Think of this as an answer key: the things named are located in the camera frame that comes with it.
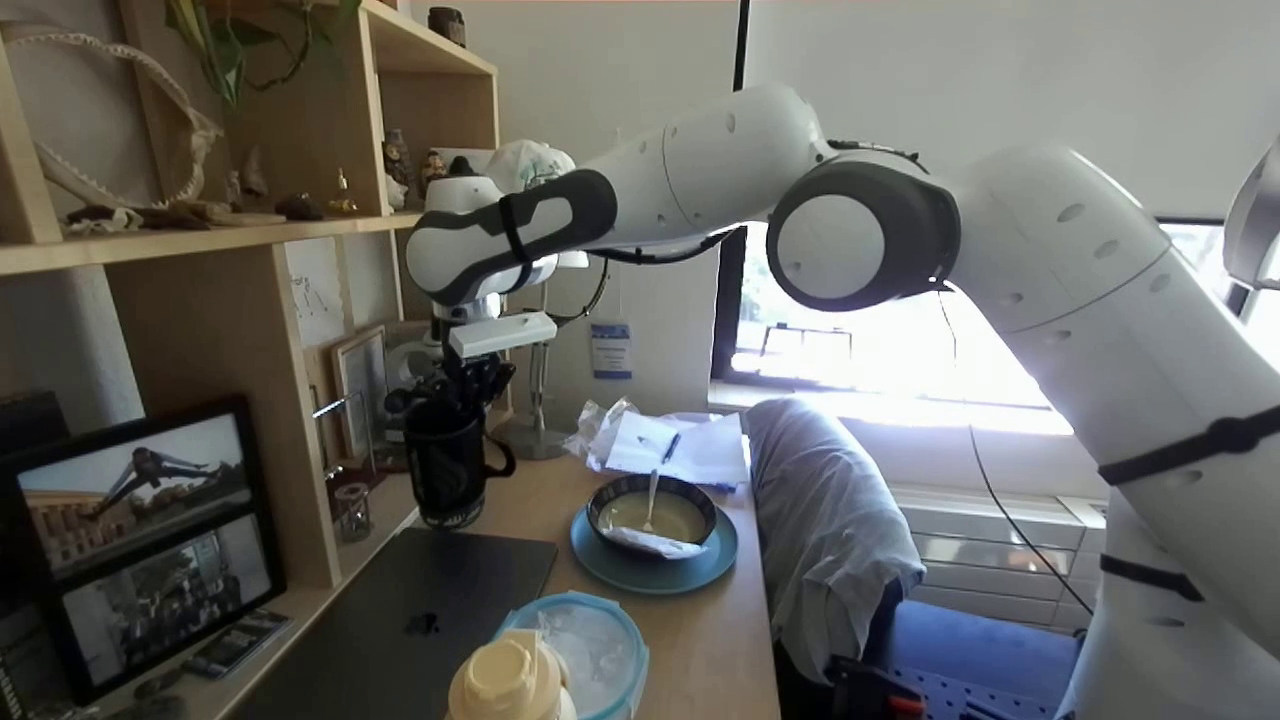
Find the framed picture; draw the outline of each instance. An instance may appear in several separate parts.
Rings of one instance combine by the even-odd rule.
[[[345,458],[395,458],[403,446],[390,393],[416,387],[435,374],[435,342],[428,321],[370,323],[327,350],[331,393],[345,399]]]
[[[0,518],[75,701],[282,591],[243,399],[9,458]]]

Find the plate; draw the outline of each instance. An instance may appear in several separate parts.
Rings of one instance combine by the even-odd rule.
[[[574,563],[607,587],[621,587],[633,596],[689,596],[689,591],[715,583],[725,574],[730,574],[734,530],[715,509],[715,530],[707,538],[707,554],[678,560],[678,563],[667,563],[667,560],[647,560],[647,558],[602,546],[586,523],[586,509],[580,509],[569,522],[569,550],[573,550]]]

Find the black cable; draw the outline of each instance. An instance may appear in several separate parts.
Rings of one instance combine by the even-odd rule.
[[[633,254],[602,248],[602,254],[591,254],[591,258],[621,261],[621,266],[683,266],[691,258],[704,258],[704,254],[719,248],[728,235],[734,235],[734,230],[704,235],[694,248],[676,254],[676,258],[647,258],[639,248],[633,248]]]
[[[945,323],[946,323],[946,336],[951,336],[951,361],[959,361],[959,333],[955,333],[951,313],[946,313],[946,302],[945,302],[940,293],[937,293],[937,307],[940,307],[940,315],[945,315]],[[987,463],[982,463],[982,453],[978,453],[978,446],[975,446],[971,423],[962,423],[962,431],[967,431],[967,453],[971,453],[975,477],[982,479],[982,490],[987,490],[994,513],[1004,518],[1004,523],[1012,530],[1012,538],[1047,569],[1047,578],[1085,607],[1085,618],[1090,618],[1090,604],[1069,583],[1069,578],[1062,578],[1059,569],[1047,563],[1047,558],[1038,554],[1038,546],[1034,546],[1034,539],[1025,534],[1025,523],[1012,522],[1012,513],[1004,509],[1004,502],[999,502],[999,494],[994,494],[994,486],[990,486],[990,477],[987,477]]]
[[[585,307],[574,307],[573,315],[553,315],[553,313],[547,313],[547,315],[557,321],[557,330],[569,330],[569,323],[585,321],[585,315],[598,306],[602,283],[607,283],[607,258],[598,258],[598,275],[594,275],[594,287],[591,287],[591,298],[586,298]]]
[[[919,160],[919,152],[907,152],[907,147],[838,142],[838,136],[826,136],[826,146],[832,146],[837,152],[883,152],[883,155],[898,155],[898,160],[914,163],[914,169],[929,175],[929,163]]]
[[[751,0],[734,6],[730,94],[747,89]]]

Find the wooden shelf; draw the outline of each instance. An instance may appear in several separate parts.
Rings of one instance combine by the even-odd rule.
[[[369,502],[370,534],[361,546],[336,546],[336,569],[345,583],[398,534],[416,522],[416,502],[409,477],[388,477]]]
[[[256,225],[256,230],[206,230],[206,234],[92,235],[92,241],[63,241],[63,243],[2,243],[0,275],[234,254],[234,248],[308,241],[308,235],[398,234],[410,225],[416,215],[345,215],[345,221],[319,221],[319,225]]]
[[[327,587],[288,587],[282,596],[276,596],[269,607],[282,612],[288,623],[272,640],[262,640],[262,648],[256,648],[232,676],[200,681],[200,676],[182,671],[175,681],[175,692],[182,696],[186,717],[228,717],[228,708],[234,708],[249,696],[249,688],[272,671],[272,663],[315,623],[315,618],[331,601],[336,601],[336,591],[327,591]],[[175,671],[191,653],[162,661],[149,676]],[[99,701],[105,712],[122,712],[126,703],[131,703],[131,688],[116,688]]]
[[[377,72],[428,72],[428,78],[496,78],[493,66],[409,20],[395,10],[362,6],[370,32]]]

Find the white wall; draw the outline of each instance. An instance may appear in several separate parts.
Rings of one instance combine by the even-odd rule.
[[[1222,215],[1280,132],[1271,0],[756,0],[751,80],[937,173],[1071,146],[1150,213]]]
[[[454,0],[454,10],[468,20],[468,43],[498,68],[505,142],[528,136],[591,160],[730,89],[734,0]],[[676,269],[612,269],[591,321],[633,323],[635,381],[594,383],[586,323],[569,330],[547,353],[553,423],[573,429],[585,399],[615,397],[647,412],[699,408],[715,269],[715,254]],[[594,266],[559,274],[547,306],[573,313],[591,283]]]
[[[0,397],[29,387],[52,387],[72,431],[138,417],[105,274],[0,283]]]

